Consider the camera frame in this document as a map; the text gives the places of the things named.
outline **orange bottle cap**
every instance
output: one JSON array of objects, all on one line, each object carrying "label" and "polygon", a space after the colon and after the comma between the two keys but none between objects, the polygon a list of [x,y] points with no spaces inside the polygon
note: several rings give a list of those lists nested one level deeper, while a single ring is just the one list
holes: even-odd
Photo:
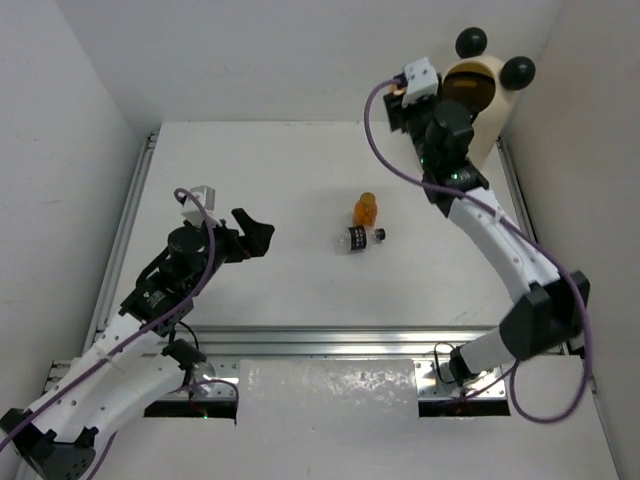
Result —
[{"label": "orange bottle cap", "polygon": [[373,193],[365,192],[360,195],[360,202],[367,207],[373,206],[376,204],[376,196]]}]

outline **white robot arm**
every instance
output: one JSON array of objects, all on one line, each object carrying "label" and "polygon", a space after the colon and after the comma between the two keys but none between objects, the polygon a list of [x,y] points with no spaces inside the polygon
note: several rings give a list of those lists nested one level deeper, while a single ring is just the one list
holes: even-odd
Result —
[{"label": "white robot arm", "polygon": [[3,443],[12,439],[18,454],[44,480],[80,478],[97,445],[158,398],[201,380],[208,371],[206,356],[184,340],[170,340],[149,360],[141,357],[193,309],[191,299],[223,263],[261,257],[269,249],[273,226],[235,209],[241,236],[224,221],[203,221],[203,214],[213,210],[213,189],[187,193],[181,199],[187,221],[169,234],[167,248],[143,269],[100,338],[49,392],[0,419],[7,434]]},{"label": "white robot arm", "polygon": [[[416,65],[421,75],[414,73]],[[472,125],[478,116],[473,102],[463,103],[464,96],[459,101],[446,98],[428,59],[409,64],[393,83],[394,88],[384,97],[389,124],[392,131],[401,130],[411,137],[423,170],[423,186],[431,186],[425,187],[427,198],[473,240],[500,275],[514,303],[498,327],[452,350],[449,361],[440,368],[440,380],[462,386],[482,371],[528,360],[579,336],[582,322],[571,288],[545,256],[505,227],[505,220],[513,222],[487,179],[469,160]],[[468,197],[479,200],[495,215]],[[586,303],[587,278],[577,271],[572,280]]]}]

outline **mouse ears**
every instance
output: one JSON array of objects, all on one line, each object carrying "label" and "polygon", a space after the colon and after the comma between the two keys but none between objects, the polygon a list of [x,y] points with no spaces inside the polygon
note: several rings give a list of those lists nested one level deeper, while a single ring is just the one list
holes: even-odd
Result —
[{"label": "mouse ears", "polygon": [[[462,59],[482,55],[487,49],[487,34],[478,27],[463,30],[456,39],[456,53]],[[528,57],[513,57],[500,71],[500,83],[507,90],[522,90],[536,75],[536,66]]]}]

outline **white wall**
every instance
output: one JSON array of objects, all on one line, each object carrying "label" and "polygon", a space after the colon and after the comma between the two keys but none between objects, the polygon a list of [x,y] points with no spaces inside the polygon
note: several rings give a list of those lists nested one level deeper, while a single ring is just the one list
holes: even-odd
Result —
[{"label": "white wall", "polygon": [[[80,352],[142,139],[53,0],[0,4],[0,414]],[[17,456],[0,454],[0,479]]]},{"label": "white wall", "polygon": [[544,47],[563,0],[57,0],[138,132],[161,120],[354,120],[379,81],[461,30]]},{"label": "white wall", "polygon": [[640,478],[640,3],[568,0],[511,143],[542,242],[591,279],[595,375],[625,479]]}]

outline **bottle label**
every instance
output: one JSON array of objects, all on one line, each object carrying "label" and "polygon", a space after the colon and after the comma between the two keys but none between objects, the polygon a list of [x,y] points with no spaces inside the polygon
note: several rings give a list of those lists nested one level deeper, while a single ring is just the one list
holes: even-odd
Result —
[{"label": "bottle label", "polygon": [[367,248],[367,231],[362,225],[347,228],[351,235],[351,251],[357,252]]}]

